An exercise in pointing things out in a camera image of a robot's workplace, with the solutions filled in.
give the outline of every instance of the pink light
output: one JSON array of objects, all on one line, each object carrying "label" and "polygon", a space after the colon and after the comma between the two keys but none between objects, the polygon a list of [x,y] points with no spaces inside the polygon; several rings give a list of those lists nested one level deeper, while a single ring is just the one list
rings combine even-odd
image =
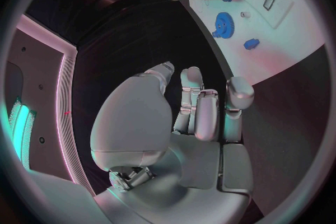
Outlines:
[{"label": "pink light", "polygon": [[65,55],[63,56],[62,58],[62,63],[60,64],[60,69],[59,69],[59,74],[58,74],[58,80],[57,80],[57,92],[56,92],[56,125],[57,125],[57,133],[58,133],[58,141],[59,141],[59,145],[60,145],[60,149],[61,149],[61,152],[62,152],[62,156],[63,156],[63,159],[64,159],[64,162],[66,163],[66,166],[67,166],[67,169],[68,169],[68,172],[70,174],[70,177],[72,179],[72,181],[74,183],[76,183],[72,177],[72,174],[71,174],[71,171],[70,171],[70,168],[69,168],[69,165],[68,165],[68,162],[67,162],[67,158],[64,154],[64,150],[63,150],[63,145],[62,145],[62,139],[60,137],[60,132],[59,132],[59,128],[58,128],[58,113],[57,113],[57,107],[58,107],[58,91],[59,91],[59,81],[60,81],[60,76],[62,74],[62,68],[63,68],[63,63],[64,63],[64,59],[65,59]]}]

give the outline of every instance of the blue gear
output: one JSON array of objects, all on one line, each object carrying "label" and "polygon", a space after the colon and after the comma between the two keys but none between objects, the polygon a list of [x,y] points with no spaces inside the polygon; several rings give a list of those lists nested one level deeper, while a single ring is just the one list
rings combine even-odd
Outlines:
[{"label": "blue gear", "polygon": [[227,12],[217,15],[215,27],[216,30],[212,33],[214,38],[230,38],[235,32],[234,20]]}]

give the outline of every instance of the blue block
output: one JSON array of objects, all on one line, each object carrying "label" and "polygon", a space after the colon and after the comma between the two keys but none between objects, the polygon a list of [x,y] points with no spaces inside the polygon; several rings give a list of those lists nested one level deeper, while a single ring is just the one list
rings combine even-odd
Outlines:
[{"label": "blue block", "polygon": [[252,50],[259,44],[259,39],[250,39],[249,41],[246,41],[244,44],[245,49]]}]

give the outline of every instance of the blue cube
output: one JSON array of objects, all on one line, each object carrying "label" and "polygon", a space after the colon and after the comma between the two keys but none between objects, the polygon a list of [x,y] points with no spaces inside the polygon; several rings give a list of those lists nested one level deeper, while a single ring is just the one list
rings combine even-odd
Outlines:
[{"label": "blue cube", "polygon": [[249,41],[246,41],[244,44],[245,49],[252,50],[259,44],[259,39],[250,39]]}]

